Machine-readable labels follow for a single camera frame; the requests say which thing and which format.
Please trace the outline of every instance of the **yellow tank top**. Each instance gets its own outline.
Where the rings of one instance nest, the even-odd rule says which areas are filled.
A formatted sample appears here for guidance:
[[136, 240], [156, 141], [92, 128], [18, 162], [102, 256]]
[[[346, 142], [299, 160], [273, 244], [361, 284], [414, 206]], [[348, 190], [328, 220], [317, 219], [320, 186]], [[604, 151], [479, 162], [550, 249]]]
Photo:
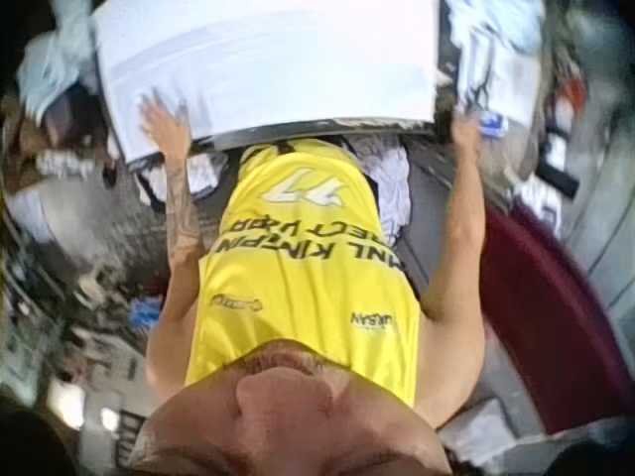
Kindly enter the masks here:
[[342, 149], [289, 145], [243, 156], [220, 236], [200, 261], [187, 384], [292, 339], [412, 406], [420, 307], [370, 186]]

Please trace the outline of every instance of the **light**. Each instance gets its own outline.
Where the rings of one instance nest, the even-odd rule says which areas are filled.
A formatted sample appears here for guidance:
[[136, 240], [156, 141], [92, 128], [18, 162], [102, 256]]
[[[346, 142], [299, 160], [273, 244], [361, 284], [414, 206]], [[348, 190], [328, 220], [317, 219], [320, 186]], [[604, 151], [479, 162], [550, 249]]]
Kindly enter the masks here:
[[84, 390], [73, 384], [51, 379], [47, 405], [51, 412], [73, 429], [83, 425]]
[[101, 424], [108, 431], [114, 433], [119, 427], [119, 413], [109, 408], [101, 409]]

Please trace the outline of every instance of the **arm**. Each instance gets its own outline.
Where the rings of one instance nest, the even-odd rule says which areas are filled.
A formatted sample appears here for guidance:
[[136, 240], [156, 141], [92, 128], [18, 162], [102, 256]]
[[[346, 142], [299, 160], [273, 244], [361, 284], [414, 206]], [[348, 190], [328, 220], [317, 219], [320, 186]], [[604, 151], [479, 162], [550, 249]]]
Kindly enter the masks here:
[[190, 127], [184, 111], [173, 118], [161, 101], [144, 101], [146, 134], [165, 157], [168, 179], [167, 222], [170, 283], [166, 302], [150, 337], [148, 379], [160, 397], [184, 385], [198, 297], [198, 260], [204, 254], [196, 210], [188, 184]]
[[416, 410], [432, 426], [445, 423], [471, 394], [483, 363], [479, 268], [485, 206], [475, 119], [455, 118], [456, 176], [447, 208], [437, 273], [421, 299]]

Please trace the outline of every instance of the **tattoo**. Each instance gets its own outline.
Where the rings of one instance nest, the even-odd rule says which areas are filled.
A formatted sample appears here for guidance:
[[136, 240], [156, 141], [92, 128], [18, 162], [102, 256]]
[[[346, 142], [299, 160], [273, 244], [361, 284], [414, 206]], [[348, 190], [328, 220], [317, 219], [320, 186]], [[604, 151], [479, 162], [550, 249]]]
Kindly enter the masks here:
[[175, 261], [200, 253], [202, 240], [196, 209], [191, 200], [187, 168], [168, 170], [168, 198], [166, 203], [168, 231], [168, 259]]

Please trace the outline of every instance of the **tattooed arm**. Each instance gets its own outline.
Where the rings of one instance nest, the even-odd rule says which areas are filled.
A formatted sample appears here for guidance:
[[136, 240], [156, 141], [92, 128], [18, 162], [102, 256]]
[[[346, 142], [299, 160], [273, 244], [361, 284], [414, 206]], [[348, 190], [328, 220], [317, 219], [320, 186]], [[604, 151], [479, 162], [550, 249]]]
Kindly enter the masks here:
[[198, 260], [205, 250], [188, 184], [191, 133], [185, 110], [175, 118], [155, 97], [144, 100], [142, 112], [146, 135], [163, 153], [168, 178], [166, 228], [172, 275], [161, 317], [150, 338], [146, 366], [150, 383], [166, 400], [185, 382], [200, 286]]

